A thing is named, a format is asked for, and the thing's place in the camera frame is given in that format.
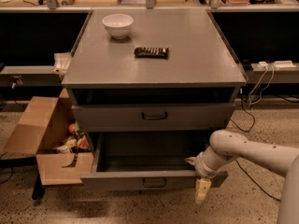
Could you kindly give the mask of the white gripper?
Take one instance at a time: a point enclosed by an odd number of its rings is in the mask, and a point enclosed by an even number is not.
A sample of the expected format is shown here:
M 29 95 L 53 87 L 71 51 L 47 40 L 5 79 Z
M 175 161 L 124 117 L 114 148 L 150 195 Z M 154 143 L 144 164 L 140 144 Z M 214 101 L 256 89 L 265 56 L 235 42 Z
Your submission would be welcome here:
M 202 203 L 211 187 L 210 179 L 214 178 L 220 170 L 208 167 L 204 161 L 203 153 L 200 153 L 196 157 L 186 158 L 185 161 L 194 166 L 196 173 L 201 177 L 195 182 L 195 201 Z

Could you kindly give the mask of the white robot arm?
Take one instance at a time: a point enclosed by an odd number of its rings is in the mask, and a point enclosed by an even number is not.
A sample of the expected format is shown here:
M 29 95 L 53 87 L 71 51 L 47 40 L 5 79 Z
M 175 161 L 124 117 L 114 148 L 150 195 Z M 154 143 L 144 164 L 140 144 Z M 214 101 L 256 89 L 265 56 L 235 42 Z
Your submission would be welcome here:
M 210 135 L 205 151 L 185 161 L 201 178 L 212 179 L 239 157 L 285 178 L 277 224 L 299 224 L 298 148 L 253 142 L 240 133 L 218 130 Z

